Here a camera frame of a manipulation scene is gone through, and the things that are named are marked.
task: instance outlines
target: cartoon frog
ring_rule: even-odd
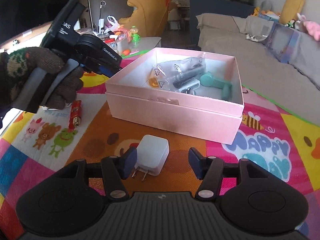
[[[53,140],[52,150],[49,155],[54,154],[54,156],[58,158],[59,153],[64,151],[64,148],[73,142],[73,138],[77,133],[77,130],[63,129]]]

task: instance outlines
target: open cardboard box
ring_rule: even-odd
[[[148,85],[153,65],[204,57],[207,71],[232,84],[230,101],[221,90],[201,87],[195,95]],[[184,49],[155,48],[106,82],[113,117],[205,140],[232,144],[242,121],[242,87],[235,57]]]

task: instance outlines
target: cartoon pig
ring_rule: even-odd
[[[41,122],[41,121],[42,121],[41,117],[37,121],[35,121],[35,119],[32,119],[31,123],[27,127],[26,133],[23,135],[22,140],[24,142],[30,139],[32,135],[35,134],[41,126],[43,126],[44,122]]]

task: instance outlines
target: yellow pillow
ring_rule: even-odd
[[[297,13],[301,12],[304,2],[305,0],[285,0],[279,22],[286,24],[292,19],[297,20]]]

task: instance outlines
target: metal rivet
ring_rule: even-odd
[[[204,189],[198,192],[198,196],[201,198],[210,198],[210,197],[213,197],[213,195],[214,193],[211,190],[207,190],[207,189]]]
[[[123,190],[114,190],[110,193],[110,196],[113,198],[122,198],[125,197],[127,194]]]

